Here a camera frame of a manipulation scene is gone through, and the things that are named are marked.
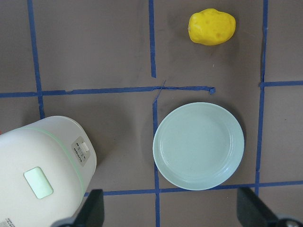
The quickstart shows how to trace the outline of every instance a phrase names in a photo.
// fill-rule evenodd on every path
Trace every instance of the plate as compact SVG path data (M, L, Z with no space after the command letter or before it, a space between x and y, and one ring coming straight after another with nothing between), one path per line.
M183 105L159 125L153 157L161 174L188 190L205 190L226 181L238 168L244 136L236 118L212 103Z

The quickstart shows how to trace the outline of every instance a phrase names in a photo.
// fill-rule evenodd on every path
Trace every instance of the green trim line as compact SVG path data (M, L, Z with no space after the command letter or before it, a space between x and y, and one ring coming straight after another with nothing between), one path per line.
M44 129L39 129L39 128L33 128L33 127L22 127L22 128L19 128L19 129L30 129L30 130L35 130L35 131L39 131L39 132L42 132L48 136L50 136L52 139L54 139L59 145L60 147L64 150L67 158L69 159L69 161L71 162L72 166L74 167L74 170L78 176L78 179L80 181L80 185L81 185L81 190L82 190L82 195L83 196L85 194L85 190L84 190L84 183L83 183L83 178L82 178L82 175L79 171L79 169L77 168L76 166L76 163L74 162L74 160L72 159L71 157L71 154L68 152L67 148L64 146L64 144L61 142L61 140L59 140L55 135L53 135L52 133L50 133L49 131L46 131Z

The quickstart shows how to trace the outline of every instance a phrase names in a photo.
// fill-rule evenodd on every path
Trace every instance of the white appliance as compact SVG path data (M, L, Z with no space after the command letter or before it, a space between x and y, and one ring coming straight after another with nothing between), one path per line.
M0 226L50 227L71 217L96 164L85 131L68 117L0 135Z

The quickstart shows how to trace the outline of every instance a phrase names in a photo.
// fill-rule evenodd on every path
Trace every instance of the yellow fruit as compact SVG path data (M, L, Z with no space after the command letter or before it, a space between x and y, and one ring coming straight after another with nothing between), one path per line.
M235 18L216 9L205 9L194 13L188 24L191 41L207 46L226 42L232 37L235 29Z

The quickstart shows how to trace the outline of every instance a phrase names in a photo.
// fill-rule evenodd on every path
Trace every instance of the light green button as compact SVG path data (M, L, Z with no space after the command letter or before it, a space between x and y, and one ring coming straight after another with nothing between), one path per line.
M28 170L24 173L24 177L38 199L53 193L53 188L40 167Z

